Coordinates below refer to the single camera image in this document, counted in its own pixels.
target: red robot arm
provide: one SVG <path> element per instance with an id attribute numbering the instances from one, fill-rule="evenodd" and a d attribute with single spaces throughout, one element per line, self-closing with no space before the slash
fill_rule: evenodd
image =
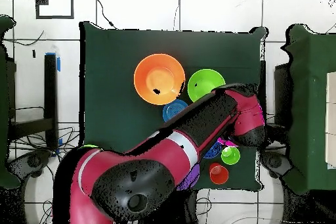
<path id="1" fill-rule="evenodd" d="M 223 136 L 246 146 L 264 142 L 263 114 L 252 85 L 216 88 L 126 153 L 86 152 L 73 175 L 70 224 L 142 219 Z"/>

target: dark green table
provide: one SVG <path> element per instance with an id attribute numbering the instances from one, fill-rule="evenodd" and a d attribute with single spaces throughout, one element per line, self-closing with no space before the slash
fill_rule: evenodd
<path id="1" fill-rule="evenodd" d="M 148 55 L 165 53 L 183 66 L 186 81 L 199 69 L 211 68 L 229 83 L 259 83 L 260 44 L 265 28 L 251 33 L 168 32 L 101 30 L 89 22 L 81 28 L 81 71 L 85 80 L 85 144 L 126 151 L 151 135 L 163 124 L 163 106 L 142 100 L 133 85 L 138 63 Z M 179 99 L 191 104 L 187 89 Z M 259 190 L 255 180 L 255 149 L 241 149 L 241 160 L 232 166 L 225 185 L 213 187 L 208 180 L 207 163 L 201 162 L 195 189 L 232 188 Z"/>
<path id="2" fill-rule="evenodd" d="M 293 79 L 289 130 L 293 162 L 283 180 L 297 194 L 308 190 L 335 190 L 336 169 L 327 169 L 326 86 L 327 73 L 336 71 L 336 34 L 314 34 L 301 24 L 287 30 L 284 49 L 290 55 Z"/>

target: orange bowl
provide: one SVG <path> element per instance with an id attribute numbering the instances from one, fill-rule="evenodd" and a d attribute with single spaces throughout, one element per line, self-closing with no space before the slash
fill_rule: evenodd
<path id="1" fill-rule="evenodd" d="M 147 102 L 165 105 L 182 92 L 186 76 L 181 64 L 172 56 L 153 54 L 139 62 L 134 72 L 137 93 Z"/>

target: white tile floor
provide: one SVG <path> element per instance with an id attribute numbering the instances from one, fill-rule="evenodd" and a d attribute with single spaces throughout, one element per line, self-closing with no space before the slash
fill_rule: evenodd
<path id="1" fill-rule="evenodd" d="M 31 46 L 5 41 L 9 56 L 17 63 L 16 105 L 43 106 L 43 56 L 56 52 L 61 58 L 58 72 L 59 126 L 78 130 L 79 94 L 79 28 L 78 22 L 90 21 L 103 28 L 111 28 L 103 18 L 101 7 L 95 0 L 73 0 L 74 19 L 35 19 L 35 0 L 0 0 L 0 14 L 14 17 L 14 31 L 5 34 L 5 39 L 19 39 Z M 286 63 L 289 58 L 280 47 L 285 43 L 285 31 L 294 23 L 308 24 L 314 32 L 326 32 L 336 22 L 335 0 L 101 0 L 104 14 L 118 28 L 141 30 L 213 30 L 248 32 L 256 26 L 269 29 L 266 39 L 266 88 L 267 112 L 274 113 L 274 67 Z M 40 6 L 44 15 L 68 15 L 70 0 L 49 0 L 48 6 Z M 40 110 L 22 110 L 18 120 L 42 116 Z M 25 150 L 16 150 L 21 155 Z M 49 167 L 56 171 L 57 158 L 51 158 Z M 261 167 L 260 192 L 236 190 L 201 190 L 198 197 L 212 201 L 208 213 L 199 215 L 200 224 L 278 224 L 282 218 L 283 193 L 278 180 L 270 178 Z M 43 203 L 52 200 L 51 173 L 45 169 L 42 176 L 30 179 L 26 191 L 26 212 L 29 224 L 39 224 L 43 217 Z M 198 213 L 207 211 L 201 201 Z"/>

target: green bowl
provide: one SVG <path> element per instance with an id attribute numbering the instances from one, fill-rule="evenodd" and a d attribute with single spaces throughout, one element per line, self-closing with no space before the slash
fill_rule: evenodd
<path id="1" fill-rule="evenodd" d="M 195 72 L 188 82 L 188 95 L 192 102 L 211 92 L 212 89 L 225 85 L 224 78 L 215 70 L 205 68 Z"/>
<path id="2" fill-rule="evenodd" d="M 240 159 L 239 150 L 234 146 L 228 146 L 222 151 L 221 158 L 225 164 L 234 165 Z"/>

